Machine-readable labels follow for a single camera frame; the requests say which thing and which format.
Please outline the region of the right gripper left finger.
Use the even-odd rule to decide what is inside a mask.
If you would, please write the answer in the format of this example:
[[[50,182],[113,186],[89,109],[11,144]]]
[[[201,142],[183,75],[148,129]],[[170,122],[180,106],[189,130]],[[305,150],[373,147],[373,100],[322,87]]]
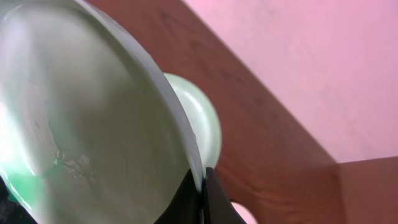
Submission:
[[[185,174],[172,201],[154,224],[199,224],[201,193],[191,170]]]

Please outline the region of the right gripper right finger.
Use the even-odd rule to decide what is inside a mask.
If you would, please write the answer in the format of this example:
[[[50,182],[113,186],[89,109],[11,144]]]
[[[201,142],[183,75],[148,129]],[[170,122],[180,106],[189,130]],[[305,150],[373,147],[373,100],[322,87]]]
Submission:
[[[203,185],[204,224],[245,224],[232,206],[215,171],[206,168]]]

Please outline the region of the white plate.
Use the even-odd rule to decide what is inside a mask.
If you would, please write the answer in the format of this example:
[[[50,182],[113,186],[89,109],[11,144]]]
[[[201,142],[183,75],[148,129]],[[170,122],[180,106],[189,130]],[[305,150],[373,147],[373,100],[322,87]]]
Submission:
[[[195,133],[205,179],[206,168],[215,168],[221,152],[222,132],[218,115],[199,87],[177,75],[166,73],[165,76],[177,94]],[[236,202],[231,204],[245,224],[257,224],[246,207]]]

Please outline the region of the mint green plate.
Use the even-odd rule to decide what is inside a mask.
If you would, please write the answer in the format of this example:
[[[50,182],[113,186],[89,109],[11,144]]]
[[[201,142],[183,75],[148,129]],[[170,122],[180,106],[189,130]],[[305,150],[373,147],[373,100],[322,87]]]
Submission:
[[[86,1],[1,2],[1,177],[38,223],[154,223],[192,127],[142,46]]]

